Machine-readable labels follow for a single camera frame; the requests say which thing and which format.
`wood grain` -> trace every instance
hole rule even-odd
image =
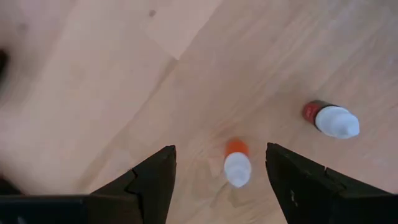
[[[97,2],[75,6],[24,112],[2,129],[0,161],[19,186],[90,192],[175,144],[168,223],[285,223],[264,164],[276,142],[398,192],[395,1],[224,0],[178,62],[139,32],[158,2]],[[317,98],[356,114],[361,134],[342,141],[306,123],[302,106]],[[233,136],[251,149],[241,189],[223,174]]]

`white plastic bottle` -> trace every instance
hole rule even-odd
[[[250,180],[251,163],[248,154],[249,149],[241,140],[235,138],[227,143],[224,172],[234,187],[240,188]]]
[[[347,109],[325,101],[314,100],[303,109],[303,117],[319,131],[338,139],[348,139],[359,134],[359,120]]]

